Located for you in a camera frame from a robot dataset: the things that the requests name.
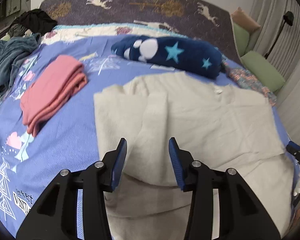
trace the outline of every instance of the metal screw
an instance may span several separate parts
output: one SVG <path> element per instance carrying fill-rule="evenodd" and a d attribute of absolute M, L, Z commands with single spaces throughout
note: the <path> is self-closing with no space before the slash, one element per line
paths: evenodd
<path fill-rule="evenodd" d="M 103 167 L 103 162 L 102 161 L 100 161 L 100 162 L 96 162 L 95 164 L 94 164 L 94 166 L 96 167 L 96 168 L 102 168 Z"/>
<path fill-rule="evenodd" d="M 69 174 L 69 171 L 67 169 L 60 171 L 61 176 L 67 176 L 68 174 Z"/>
<path fill-rule="evenodd" d="M 235 169 L 233 169 L 233 168 L 230 168 L 230 169 L 228 170 L 228 173 L 229 173 L 230 175 L 236 175 L 236 174 L 237 174 L 237 171 L 236 171 Z"/>
<path fill-rule="evenodd" d="M 193 161 L 191 163 L 191 165 L 194 166 L 194 167 L 196 167 L 196 168 L 199 168 L 201 166 L 201 162 L 199 162 L 199 161 Z"/>

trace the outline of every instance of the blue bedspread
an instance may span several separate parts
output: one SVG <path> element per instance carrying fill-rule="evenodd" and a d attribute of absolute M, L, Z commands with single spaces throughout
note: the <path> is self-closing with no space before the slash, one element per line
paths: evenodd
<path fill-rule="evenodd" d="M 0 105 L 0 220 L 12 235 L 16 235 L 29 208 L 61 169 L 78 171 L 99 160 L 93 94 L 113 84 L 123 85 L 139 75 L 171 71 L 112 55 L 111 46 L 122 38 L 98 36 L 41 45 L 20 68 L 12 90 Z M 81 60 L 89 82 L 33 138 L 22 124 L 20 97 L 60 54 Z M 223 73 L 215 83 L 235 85 Z M 286 145 L 289 138 L 275 109 L 274 117 Z M 81 224 L 82 216 L 78 213 L 79 237 L 83 236 Z"/>

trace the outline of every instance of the blue gripper pad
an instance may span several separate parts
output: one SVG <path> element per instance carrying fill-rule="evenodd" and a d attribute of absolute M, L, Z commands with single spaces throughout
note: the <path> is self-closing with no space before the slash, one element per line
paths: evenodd
<path fill-rule="evenodd" d="M 295 148 L 296 150 L 300 151 L 300 146 L 293 141 L 289 141 L 288 143 L 291 147 Z"/>
<path fill-rule="evenodd" d="M 112 176 L 111 176 L 111 188 L 114 190 L 118 185 L 124 165 L 124 161 L 127 155 L 127 141 L 124 138 L 121 138 L 119 145 L 117 147 L 118 156 L 114 163 L 112 169 Z"/>
<path fill-rule="evenodd" d="M 174 138 L 171 138 L 169 140 L 169 155 L 173 166 L 174 175 L 177 180 L 177 184 L 181 188 L 181 190 L 184 190 L 185 181 L 183 176 L 182 165 L 178 157 L 178 151 L 179 151 L 179 147 L 176 143 L 176 140 Z"/>

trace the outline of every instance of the black lamp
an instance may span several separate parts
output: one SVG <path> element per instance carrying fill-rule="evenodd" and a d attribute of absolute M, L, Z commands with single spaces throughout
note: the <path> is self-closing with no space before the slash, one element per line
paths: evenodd
<path fill-rule="evenodd" d="M 279 36 L 283 30 L 283 27 L 284 25 L 287 23 L 288 25 L 292 26 L 293 25 L 293 20 L 294 20 L 294 15 L 292 12 L 288 11 L 286 12 L 286 14 L 283 16 L 283 21 L 281 23 L 281 27 L 279 29 L 279 32 L 278 32 L 278 35 L 277 37 L 275 38 L 275 41 L 272 45 L 272 47 L 270 48 L 270 50 L 268 51 L 268 53 L 265 54 L 265 58 L 267 59 L 271 53 L 271 51 L 273 50 L 275 44 L 277 43 L 278 39 L 279 39 Z"/>

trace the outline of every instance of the folded clothing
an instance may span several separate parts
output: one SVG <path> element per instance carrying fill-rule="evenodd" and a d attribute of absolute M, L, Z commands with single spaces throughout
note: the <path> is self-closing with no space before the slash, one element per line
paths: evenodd
<path fill-rule="evenodd" d="M 40 34 L 37 33 L 31 37 L 14 37 L 9 41 L 0 41 L 0 95 L 13 86 L 20 66 L 38 47 L 39 39 Z"/>
<path fill-rule="evenodd" d="M 44 35 L 51 32 L 58 22 L 52 20 L 45 11 L 34 9 L 21 14 L 12 22 L 10 28 L 14 24 L 21 24 L 26 29 L 30 29 L 33 33 L 41 33 L 41 35 Z"/>
<path fill-rule="evenodd" d="M 126 227 L 119 239 L 183 238 L 158 237 L 157 224 L 150 219 L 191 202 L 191 192 L 176 187 L 168 153 L 170 137 L 210 168 L 225 171 L 233 167 L 248 178 L 267 210 L 271 209 L 278 228 L 289 220 L 293 167 L 289 160 L 284 160 L 285 165 L 279 161 L 285 158 L 280 157 L 284 148 L 271 106 L 259 93 L 206 84 L 184 72 L 174 72 L 140 76 L 124 86 L 105 88 L 94 95 L 94 106 L 100 158 L 115 149 L 121 137 L 128 143 L 120 184 L 113 193 L 106 193 L 107 214 L 115 237 L 125 230 L 121 223 L 133 224 L 133 220 L 148 216 L 144 222 L 155 228 L 152 237 L 144 231 L 136 237 L 133 229 L 129 232 L 130 227 Z M 257 167 L 272 158 L 276 161 L 264 169 L 277 169 L 270 169 L 265 176 Z M 285 184 L 277 186 L 283 177 Z"/>
<path fill-rule="evenodd" d="M 219 75 L 222 62 L 222 54 L 210 43 L 180 37 L 128 36 L 111 50 L 126 59 L 174 67 L 212 79 Z"/>
<path fill-rule="evenodd" d="M 75 58 L 60 55 L 25 91 L 20 100 L 27 133 L 35 137 L 40 124 L 50 119 L 68 100 L 87 84 L 83 65 Z"/>
<path fill-rule="evenodd" d="M 20 37 L 25 35 L 27 30 L 28 29 L 23 25 L 16 23 L 11 26 L 10 30 L 8 31 L 8 34 L 10 37 Z"/>

